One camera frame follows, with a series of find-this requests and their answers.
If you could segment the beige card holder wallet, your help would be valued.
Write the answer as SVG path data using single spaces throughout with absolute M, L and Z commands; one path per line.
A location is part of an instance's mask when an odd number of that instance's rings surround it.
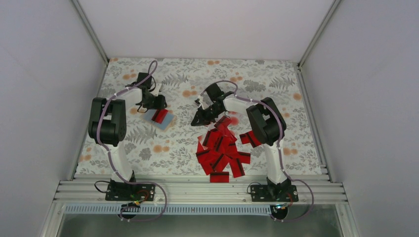
M 168 110 L 148 110 L 141 118 L 150 123 L 154 127 L 166 131 L 170 124 L 175 120 L 176 116 Z

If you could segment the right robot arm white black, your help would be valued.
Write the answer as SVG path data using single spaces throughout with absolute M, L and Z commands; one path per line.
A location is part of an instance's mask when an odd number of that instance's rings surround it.
M 249 119 L 251 130 L 262 144 L 267 162 L 267 193 L 274 201 L 286 196 L 292 181 L 283 164 L 283 138 L 286 123 L 270 97 L 259 100 L 244 98 L 235 91 L 223 92 L 217 83 L 204 92 L 211 104 L 206 105 L 202 95 L 195 100 L 197 111 L 192 126 L 209 125 L 224 112 L 236 112 Z

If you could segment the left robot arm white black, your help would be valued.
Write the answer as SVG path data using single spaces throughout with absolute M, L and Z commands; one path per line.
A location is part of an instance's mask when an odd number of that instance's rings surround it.
M 126 111 L 133 106 L 167 114 L 166 98 L 159 93 L 151 73 L 139 73 L 136 81 L 110 98 L 93 98 L 88 122 L 88 135 L 104 149 L 114 172 L 111 181 L 121 183 L 118 194 L 126 200 L 133 199 L 138 189 L 124 149 Z

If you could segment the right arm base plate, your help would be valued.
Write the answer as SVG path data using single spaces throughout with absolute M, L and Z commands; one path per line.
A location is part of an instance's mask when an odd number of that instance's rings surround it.
M 295 185 L 286 190 L 269 190 L 268 185 L 252 184 L 248 190 L 252 202 L 298 202 L 298 191 Z

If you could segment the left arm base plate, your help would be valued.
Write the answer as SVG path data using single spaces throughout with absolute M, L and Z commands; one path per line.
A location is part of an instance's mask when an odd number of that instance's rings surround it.
M 153 184 L 129 185 L 127 183 L 111 183 L 108 185 L 106 201 L 153 201 L 156 186 Z

